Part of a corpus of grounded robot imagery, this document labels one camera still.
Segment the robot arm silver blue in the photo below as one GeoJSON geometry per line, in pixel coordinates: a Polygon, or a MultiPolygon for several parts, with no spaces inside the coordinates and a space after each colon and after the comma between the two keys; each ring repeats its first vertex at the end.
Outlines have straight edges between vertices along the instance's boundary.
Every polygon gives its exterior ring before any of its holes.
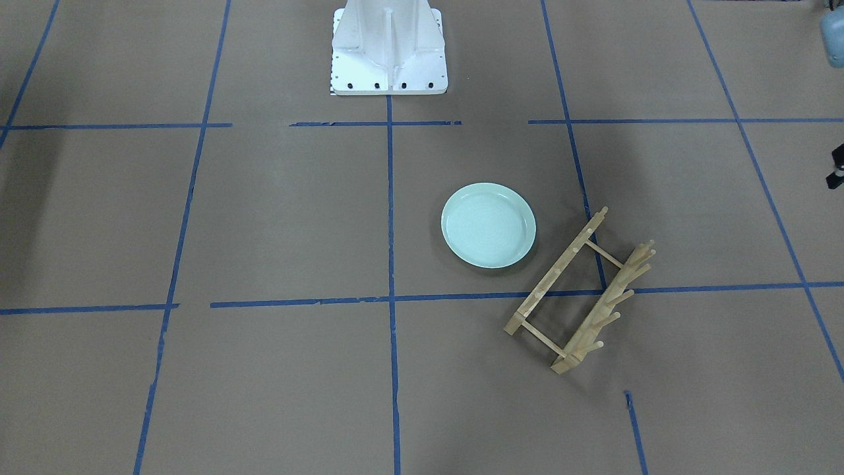
{"type": "Polygon", "coordinates": [[[843,67],[843,1],[826,1],[828,11],[820,19],[821,42],[831,67],[843,67]]]}

